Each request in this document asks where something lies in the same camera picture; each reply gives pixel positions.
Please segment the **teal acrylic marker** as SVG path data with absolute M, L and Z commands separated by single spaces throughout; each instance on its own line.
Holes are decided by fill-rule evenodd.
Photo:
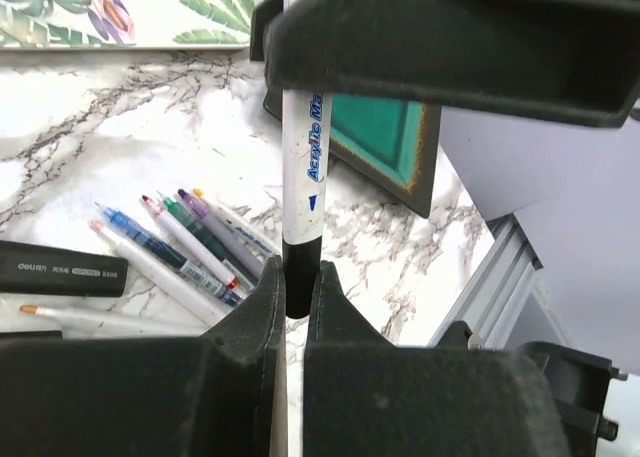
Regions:
M 233 272 L 240 284 L 250 291 L 255 287 L 258 278 L 240 262 L 240 260 L 216 237 L 201 224 L 182 204 L 158 193 L 168 212 L 185 227 L 204 247 L 206 247 L 225 267 Z

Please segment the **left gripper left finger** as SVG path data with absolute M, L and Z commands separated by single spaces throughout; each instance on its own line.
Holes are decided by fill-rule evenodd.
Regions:
M 285 277 L 199 337 L 1 343 L 5 456 L 282 456 Z

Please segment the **pink capped white pen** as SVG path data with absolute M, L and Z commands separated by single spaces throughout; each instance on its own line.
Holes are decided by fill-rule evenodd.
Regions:
M 207 325 L 175 323 L 76 307 L 56 308 L 25 304 L 19 307 L 19 312 L 33 317 L 54 320 L 63 327 L 73 329 L 123 330 L 137 334 L 187 336 L 202 335 L 209 330 Z

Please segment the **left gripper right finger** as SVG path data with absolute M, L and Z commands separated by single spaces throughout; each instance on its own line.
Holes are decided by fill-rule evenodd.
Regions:
M 396 347 L 322 263 L 304 354 L 306 456 L 567 456 L 536 364 L 463 346 Z

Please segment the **yellow capped marker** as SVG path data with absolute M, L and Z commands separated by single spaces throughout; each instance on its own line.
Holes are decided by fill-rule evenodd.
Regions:
M 273 242 L 257 227 L 251 224 L 247 219 L 242 217 L 235 210 L 231 209 L 224 203 L 205 195 L 199 188 L 193 188 L 196 197 L 209 208 L 211 208 L 217 217 L 235 234 L 240 236 L 246 242 L 258 248 L 264 255 L 281 254 L 281 245 Z

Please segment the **green highlighter black body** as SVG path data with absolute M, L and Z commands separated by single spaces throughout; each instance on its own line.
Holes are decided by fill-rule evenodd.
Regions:
M 0 333 L 1 341 L 26 340 L 26 339 L 57 339 L 61 340 L 63 334 L 59 330 L 36 330 L 36 331 L 6 331 Z

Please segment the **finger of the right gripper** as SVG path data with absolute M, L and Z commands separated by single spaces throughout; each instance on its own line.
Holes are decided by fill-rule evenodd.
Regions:
M 263 0 L 256 5 L 251 18 L 249 59 L 263 62 L 264 37 L 270 23 L 283 12 L 284 0 Z
M 270 86 L 618 128 L 639 97 L 639 0 L 296 0 Z

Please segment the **black white pen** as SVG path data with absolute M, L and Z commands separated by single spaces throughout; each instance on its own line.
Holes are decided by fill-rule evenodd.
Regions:
M 317 91 L 308 74 L 320 47 L 313 28 L 301 24 L 288 34 L 282 68 L 291 73 L 282 92 L 283 259 L 286 315 L 310 312 L 319 272 L 330 148 L 332 96 Z

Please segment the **orange highlighter black body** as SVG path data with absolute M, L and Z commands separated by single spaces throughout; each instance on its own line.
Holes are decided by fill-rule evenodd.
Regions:
M 120 297 L 129 263 L 121 257 L 1 242 L 1 291 L 25 295 Z

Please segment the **blue pen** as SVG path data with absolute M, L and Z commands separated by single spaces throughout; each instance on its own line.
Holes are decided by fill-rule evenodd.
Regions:
M 224 286 L 215 276 L 198 267 L 174 247 L 142 227 L 127 214 L 97 202 L 95 202 L 95 205 L 116 231 L 149 252 L 172 271 L 181 275 L 187 281 L 194 283 L 209 297 L 214 297 L 232 308 L 237 307 L 242 302 L 240 296 Z

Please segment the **purple pen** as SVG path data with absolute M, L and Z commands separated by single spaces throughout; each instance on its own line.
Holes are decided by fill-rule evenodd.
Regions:
M 233 254 L 240 264 L 241 270 L 245 271 L 244 275 L 247 278 L 251 277 L 254 282 L 257 282 L 261 276 L 264 264 L 232 234 L 208 207 L 193 195 L 182 188 L 177 190 L 177 195 L 200 223 L 215 235 L 226 249 Z

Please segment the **red capped white pen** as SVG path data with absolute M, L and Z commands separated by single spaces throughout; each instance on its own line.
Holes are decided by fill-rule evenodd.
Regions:
M 142 195 L 141 199 L 149 214 L 164 230 L 186 247 L 227 289 L 236 289 L 237 277 L 182 226 L 165 207 L 146 195 Z

